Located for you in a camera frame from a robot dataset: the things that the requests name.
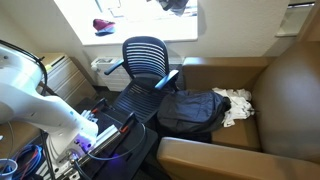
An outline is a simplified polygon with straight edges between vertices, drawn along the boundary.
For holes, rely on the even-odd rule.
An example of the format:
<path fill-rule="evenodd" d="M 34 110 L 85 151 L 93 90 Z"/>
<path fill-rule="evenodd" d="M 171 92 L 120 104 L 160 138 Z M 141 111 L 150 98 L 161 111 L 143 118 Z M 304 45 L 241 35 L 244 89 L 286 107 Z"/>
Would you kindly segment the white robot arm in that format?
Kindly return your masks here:
<path fill-rule="evenodd" d="M 47 132 L 51 161 L 61 164 L 69 152 L 82 157 L 94 147 L 98 126 L 60 97 L 39 94 L 39 82 L 46 78 L 38 57 L 0 41 L 0 121 L 27 122 Z"/>

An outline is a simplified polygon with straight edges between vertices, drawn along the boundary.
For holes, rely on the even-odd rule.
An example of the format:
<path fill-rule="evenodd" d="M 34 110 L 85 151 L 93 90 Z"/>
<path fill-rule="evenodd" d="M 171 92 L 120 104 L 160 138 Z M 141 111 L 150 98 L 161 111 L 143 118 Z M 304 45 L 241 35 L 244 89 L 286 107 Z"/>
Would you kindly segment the aluminium robot base mount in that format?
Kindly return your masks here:
<path fill-rule="evenodd" d="M 49 120 L 44 130 L 48 133 L 46 144 L 56 179 L 72 176 L 76 162 L 86 163 L 89 154 L 95 155 L 120 135 L 114 124 L 99 131 L 96 121 L 75 111 Z"/>

